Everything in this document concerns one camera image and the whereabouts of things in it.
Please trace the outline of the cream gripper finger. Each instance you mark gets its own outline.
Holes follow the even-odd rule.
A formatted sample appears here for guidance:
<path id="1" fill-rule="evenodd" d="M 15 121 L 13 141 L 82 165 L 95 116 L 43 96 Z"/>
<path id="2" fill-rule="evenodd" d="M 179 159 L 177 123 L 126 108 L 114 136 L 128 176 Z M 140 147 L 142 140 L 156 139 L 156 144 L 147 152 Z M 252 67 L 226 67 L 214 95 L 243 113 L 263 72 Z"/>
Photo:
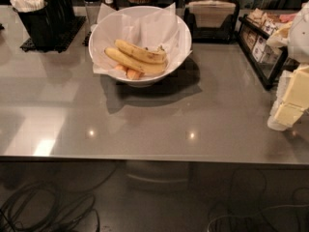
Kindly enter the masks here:
<path id="1" fill-rule="evenodd" d="M 309 68 L 298 68 L 293 72 L 283 102 L 307 109 L 309 107 Z"/>
<path id="2" fill-rule="evenodd" d="M 291 128 L 303 113 L 304 110 L 300 107 L 276 102 L 270 110 L 267 126 L 275 131 L 285 131 Z"/>

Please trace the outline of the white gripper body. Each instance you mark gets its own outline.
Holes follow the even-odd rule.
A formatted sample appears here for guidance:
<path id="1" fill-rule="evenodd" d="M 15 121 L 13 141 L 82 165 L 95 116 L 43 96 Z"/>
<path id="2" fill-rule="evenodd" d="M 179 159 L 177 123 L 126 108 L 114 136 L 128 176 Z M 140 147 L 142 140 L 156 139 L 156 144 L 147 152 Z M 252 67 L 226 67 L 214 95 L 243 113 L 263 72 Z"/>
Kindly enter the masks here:
<path id="1" fill-rule="evenodd" d="M 289 57 L 299 64 L 309 63 L 309 2 L 296 14 L 289 30 Z"/>

